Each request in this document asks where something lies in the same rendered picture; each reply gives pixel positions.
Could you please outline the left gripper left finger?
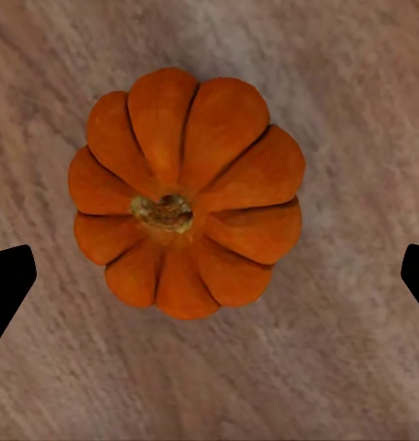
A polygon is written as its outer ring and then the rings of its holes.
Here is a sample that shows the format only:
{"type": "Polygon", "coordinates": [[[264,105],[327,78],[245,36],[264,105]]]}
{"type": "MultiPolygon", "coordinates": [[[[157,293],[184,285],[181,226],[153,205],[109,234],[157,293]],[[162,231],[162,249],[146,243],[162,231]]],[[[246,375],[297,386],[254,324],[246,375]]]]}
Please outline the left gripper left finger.
{"type": "Polygon", "coordinates": [[[0,251],[0,338],[37,278],[30,246],[0,251]]]}

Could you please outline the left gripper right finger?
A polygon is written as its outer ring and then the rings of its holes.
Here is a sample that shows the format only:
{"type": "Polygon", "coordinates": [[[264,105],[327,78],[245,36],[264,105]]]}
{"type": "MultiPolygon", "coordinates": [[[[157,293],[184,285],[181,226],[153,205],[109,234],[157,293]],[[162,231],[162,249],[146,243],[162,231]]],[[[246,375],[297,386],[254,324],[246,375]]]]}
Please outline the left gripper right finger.
{"type": "Polygon", "coordinates": [[[407,247],[402,261],[401,276],[408,289],[419,302],[419,245],[412,244],[407,247]]]}

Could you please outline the pumpkin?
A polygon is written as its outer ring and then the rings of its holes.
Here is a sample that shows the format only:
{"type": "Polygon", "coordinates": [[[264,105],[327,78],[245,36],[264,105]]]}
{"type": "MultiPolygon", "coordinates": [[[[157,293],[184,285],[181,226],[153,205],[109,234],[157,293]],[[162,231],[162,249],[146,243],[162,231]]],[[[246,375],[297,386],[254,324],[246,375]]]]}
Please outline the pumpkin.
{"type": "Polygon", "coordinates": [[[299,144],[237,78],[165,67],[102,96],[70,163],[74,238],[128,306],[201,320],[266,292],[300,240],[299,144]]]}

